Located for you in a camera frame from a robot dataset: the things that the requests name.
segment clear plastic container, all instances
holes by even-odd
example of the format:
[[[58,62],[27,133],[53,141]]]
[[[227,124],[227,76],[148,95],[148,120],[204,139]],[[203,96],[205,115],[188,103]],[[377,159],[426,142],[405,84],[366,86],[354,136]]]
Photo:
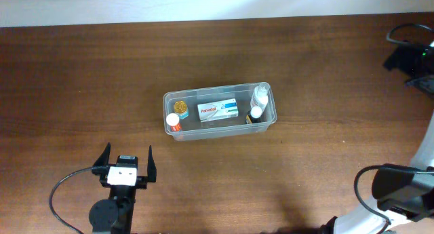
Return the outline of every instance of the clear plastic container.
[[[261,115],[262,122],[249,125],[245,123],[245,116],[250,110],[250,100],[252,99],[253,91],[258,85],[259,83],[227,85],[166,93],[163,97],[163,120],[166,133],[173,136],[177,141],[185,141],[265,132],[268,127],[277,120],[276,107],[271,88],[268,94],[269,103],[264,113]],[[208,122],[200,121],[197,111],[198,104],[231,98],[237,100],[238,117]],[[174,112],[175,102],[181,100],[186,102],[189,108],[189,116],[180,121],[182,127],[181,132],[172,132],[165,118],[167,115]]]

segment wood grain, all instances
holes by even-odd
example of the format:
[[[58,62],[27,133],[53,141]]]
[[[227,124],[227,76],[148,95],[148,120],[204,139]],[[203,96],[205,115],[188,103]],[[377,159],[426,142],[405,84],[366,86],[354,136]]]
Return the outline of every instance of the wood grain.
[[[425,134],[433,101],[382,63],[395,48],[384,39],[390,28],[433,17],[0,28],[1,232],[72,233],[48,195],[107,142],[112,160],[136,155],[143,174],[153,146],[157,183],[137,194],[137,233],[271,232],[346,214],[357,205],[357,171],[407,165]],[[265,133],[191,142],[165,134],[166,92],[258,81],[271,84],[278,116]],[[371,179],[361,181],[364,195]],[[108,195],[83,174],[58,189],[54,206],[90,233],[88,212]]]

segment black wire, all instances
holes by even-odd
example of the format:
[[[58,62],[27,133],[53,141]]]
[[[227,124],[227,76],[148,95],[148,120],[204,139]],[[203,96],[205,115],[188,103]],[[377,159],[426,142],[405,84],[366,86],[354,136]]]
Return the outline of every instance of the black wire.
[[[422,171],[422,170],[413,170],[413,169],[402,169],[402,168],[394,168],[391,166],[385,166],[385,165],[371,165],[368,167],[365,167],[363,169],[361,169],[355,179],[354,179],[354,192],[355,192],[355,196],[356,198],[359,200],[360,204],[369,212],[383,218],[386,220],[386,223],[384,224],[384,227],[381,228],[381,230],[379,232],[377,232],[377,234],[381,234],[384,231],[386,231],[387,227],[389,225],[392,224],[391,220],[389,219],[389,217],[385,216],[384,214],[372,209],[370,206],[368,206],[365,201],[361,198],[360,193],[359,193],[359,179],[360,176],[370,170],[391,170],[391,171],[395,171],[395,172],[401,172],[401,173],[408,173],[408,174],[432,174],[434,175],[434,171]]]
[[[64,225],[66,225],[67,227],[71,228],[72,230],[76,231],[77,233],[80,234],[84,234],[83,232],[81,232],[79,229],[75,228],[74,226],[72,226],[71,224],[67,223],[65,220],[63,220],[54,210],[53,208],[53,195],[54,192],[56,191],[56,189],[60,186],[60,184],[62,184],[66,179],[70,178],[71,176],[75,176],[76,174],[82,173],[82,172],[87,172],[87,171],[91,171],[91,170],[99,170],[99,169],[103,169],[103,168],[107,168],[106,166],[94,166],[94,167],[88,167],[88,168],[84,168],[82,170],[77,170],[76,172],[73,172],[71,174],[69,174],[68,176],[65,176],[62,180],[60,180],[59,182],[56,183],[56,185],[53,187],[52,192],[50,193],[50,197],[48,198],[48,204],[50,205],[50,210],[52,211],[53,215]]]
[[[415,44],[415,43],[409,43],[409,42],[405,42],[405,41],[398,41],[396,39],[392,39],[391,35],[397,31],[398,29],[401,29],[403,27],[417,27],[417,28],[423,28],[425,30],[428,30],[432,33],[434,33],[434,29],[427,27],[423,24],[413,24],[413,23],[407,23],[407,24],[401,24],[399,26],[396,26],[395,28],[393,28],[391,31],[389,31],[389,33],[387,33],[386,35],[386,40],[390,41],[391,43],[397,44],[397,45],[403,45],[403,46],[407,46],[407,47],[413,47],[413,48],[417,48],[417,49],[423,49],[423,50],[429,50],[429,49],[434,49],[434,47],[431,47],[430,45],[423,45],[423,44]]]

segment white spray bottle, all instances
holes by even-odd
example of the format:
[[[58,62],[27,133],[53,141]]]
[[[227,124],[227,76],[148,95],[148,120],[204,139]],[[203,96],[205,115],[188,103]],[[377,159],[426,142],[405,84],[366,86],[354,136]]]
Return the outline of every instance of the white spray bottle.
[[[261,82],[259,86],[255,87],[252,100],[250,101],[250,107],[259,106],[262,112],[265,111],[265,107],[269,103],[269,90],[270,85],[267,82]]]

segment robotic arm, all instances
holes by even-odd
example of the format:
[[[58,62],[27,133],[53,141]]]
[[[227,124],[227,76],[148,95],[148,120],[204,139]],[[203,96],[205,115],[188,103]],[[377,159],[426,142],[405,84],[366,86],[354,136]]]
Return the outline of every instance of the robotic arm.
[[[130,234],[133,219],[136,189],[146,189],[148,182],[157,181],[157,168],[149,146],[148,176],[137,176],[138,158],[118,156],[115,165],[109,165],[110,143],[96,160],[92,170],[100,177],[103,187],[110,187],[108,199],[96,202],[90,212],[89,221],[94,234]]]
[[[411,173],[412,170],[434,170],[434,115],[422,144],[411,160],[411,167],[384,166],[409,170],[404,173],[379,169],[372,185],[372,196],[365,201],[370,208],[389,218],[391,223],[387,228],[383,230],[386,224],[384,218],[360,205],[347,215],[331,219],[319,233],[375,234],[426,217],[434,218],[434,175]]]

